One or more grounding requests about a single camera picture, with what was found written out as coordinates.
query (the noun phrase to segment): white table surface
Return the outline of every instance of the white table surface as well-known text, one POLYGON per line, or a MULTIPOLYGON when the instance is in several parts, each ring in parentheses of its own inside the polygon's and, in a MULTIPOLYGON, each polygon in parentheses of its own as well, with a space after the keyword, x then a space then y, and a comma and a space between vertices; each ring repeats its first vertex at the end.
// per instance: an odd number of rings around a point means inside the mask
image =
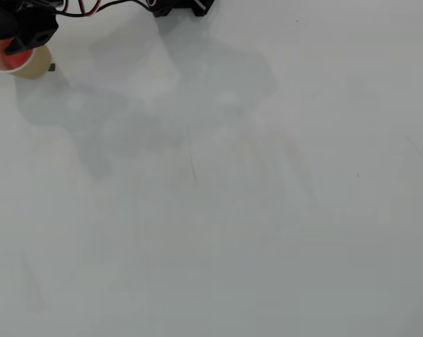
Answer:
POLYGON ((423 337, 423 0, 58 22, 0 74, 0 337, 423 337))

